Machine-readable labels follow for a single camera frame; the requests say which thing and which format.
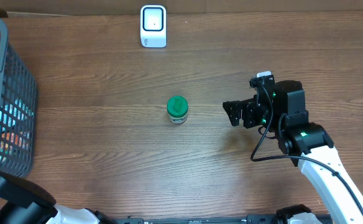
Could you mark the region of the green lid jar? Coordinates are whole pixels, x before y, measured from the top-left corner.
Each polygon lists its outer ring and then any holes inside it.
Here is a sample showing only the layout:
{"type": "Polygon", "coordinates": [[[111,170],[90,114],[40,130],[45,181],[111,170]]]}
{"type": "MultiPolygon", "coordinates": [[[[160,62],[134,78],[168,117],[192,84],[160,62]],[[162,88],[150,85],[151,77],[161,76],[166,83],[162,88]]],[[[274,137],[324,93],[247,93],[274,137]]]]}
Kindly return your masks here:
{"type": "Polygon", "coordinates": [[[167,113],[170,121],[181,124],[188,117],[188,102],[182,96],[173,96],[167,102],[167,113]]]}

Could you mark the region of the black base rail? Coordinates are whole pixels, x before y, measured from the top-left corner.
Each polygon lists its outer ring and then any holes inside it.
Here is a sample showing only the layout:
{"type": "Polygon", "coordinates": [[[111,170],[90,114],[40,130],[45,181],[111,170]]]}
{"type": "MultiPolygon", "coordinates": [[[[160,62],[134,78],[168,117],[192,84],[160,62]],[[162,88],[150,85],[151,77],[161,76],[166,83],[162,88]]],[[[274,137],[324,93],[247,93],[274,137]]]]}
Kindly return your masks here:
{"type": "Polygon", "coordinates": [[[272,223],[275,215],[248,215],[246,217],[217,217],[217,218],[168,218],[168,219],[143,219],[124,218],[114,219],[117,223],[125,224],[252,224],[272,223]]]}

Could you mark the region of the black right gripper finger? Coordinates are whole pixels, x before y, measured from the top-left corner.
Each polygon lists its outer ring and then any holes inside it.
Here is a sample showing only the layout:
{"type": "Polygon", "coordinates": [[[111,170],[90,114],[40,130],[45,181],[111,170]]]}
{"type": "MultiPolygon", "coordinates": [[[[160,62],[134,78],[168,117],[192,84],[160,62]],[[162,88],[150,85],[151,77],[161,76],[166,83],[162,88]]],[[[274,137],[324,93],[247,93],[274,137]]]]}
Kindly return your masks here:
{"type": "Polygon", "coordinates": [[[242,101],[225,101],[223,102],[223,109],[228,116],[240,116],[242,110],[247,108],[249,103],[254,102],[254,99],[242,100],[242,101]]]}
{"type": "Polygon", "coordinates": [[[229,114],[229,120],[231,122],[232,126],[238,126],[240,125],[240,120],[242,119],[242,109],[231,109],[229,114]]]}

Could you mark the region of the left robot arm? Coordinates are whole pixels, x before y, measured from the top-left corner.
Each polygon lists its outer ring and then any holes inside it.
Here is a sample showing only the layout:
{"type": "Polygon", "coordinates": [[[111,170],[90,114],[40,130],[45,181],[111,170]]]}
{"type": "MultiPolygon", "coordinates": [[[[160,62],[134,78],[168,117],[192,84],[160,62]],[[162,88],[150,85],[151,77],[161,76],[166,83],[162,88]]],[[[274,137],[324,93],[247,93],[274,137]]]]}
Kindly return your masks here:
{"type": "Polygon", "coordinates": [[[0,223],[100,224],[115,221],[99,211],[58,205],[39,185],[0,171],[0,223]]]}

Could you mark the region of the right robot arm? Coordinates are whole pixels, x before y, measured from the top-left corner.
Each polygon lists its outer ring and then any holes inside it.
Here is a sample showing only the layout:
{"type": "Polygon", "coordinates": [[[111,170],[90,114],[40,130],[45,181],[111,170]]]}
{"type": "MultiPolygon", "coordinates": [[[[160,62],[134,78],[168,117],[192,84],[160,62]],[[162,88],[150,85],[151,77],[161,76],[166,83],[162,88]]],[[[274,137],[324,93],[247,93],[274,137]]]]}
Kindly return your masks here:
{"type": "Polygon", "coordinates": [[[263,129],[262,138],[274,134],[281,155],[251,161],[289,159],[315,188],[334,223],[363,223],[363,195],[350,178],[333,140],[319,124],[309,121],[301,82],[276,82],[271,72],[253,76],[256,94],[247,100],[225,101],[223,109],[232,126],[263,129]]]}

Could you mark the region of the grey plastic mesh basket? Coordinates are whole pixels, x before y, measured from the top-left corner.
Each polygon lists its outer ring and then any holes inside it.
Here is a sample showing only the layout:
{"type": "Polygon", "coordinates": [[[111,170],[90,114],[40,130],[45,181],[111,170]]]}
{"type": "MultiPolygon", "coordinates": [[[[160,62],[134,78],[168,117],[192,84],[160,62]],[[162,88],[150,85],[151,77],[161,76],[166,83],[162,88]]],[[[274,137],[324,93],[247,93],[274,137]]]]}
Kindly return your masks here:
{"type": "Polygon", "coordinates": [[[26,177],[35,146],[38,85],[0,19],[0,170],[26,177]]]}

